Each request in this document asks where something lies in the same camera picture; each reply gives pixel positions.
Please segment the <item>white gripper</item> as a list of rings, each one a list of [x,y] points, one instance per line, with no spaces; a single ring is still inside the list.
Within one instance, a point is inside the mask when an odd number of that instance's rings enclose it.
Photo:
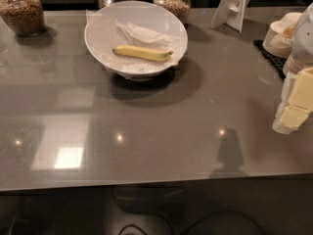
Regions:
[[[281,99],[272,128],[281,134],[291,134],[306,122],[309,112],[313,111],[313,68],[304,69],[298,74],[289,72]]]

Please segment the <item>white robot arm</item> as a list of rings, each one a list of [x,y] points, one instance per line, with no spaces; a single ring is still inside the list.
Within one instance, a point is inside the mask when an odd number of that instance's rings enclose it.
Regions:
[[[272,128],[291,134],[313,112],[313,3],[299,17],[292,33],[291,54],[283,66],[286,76]]]

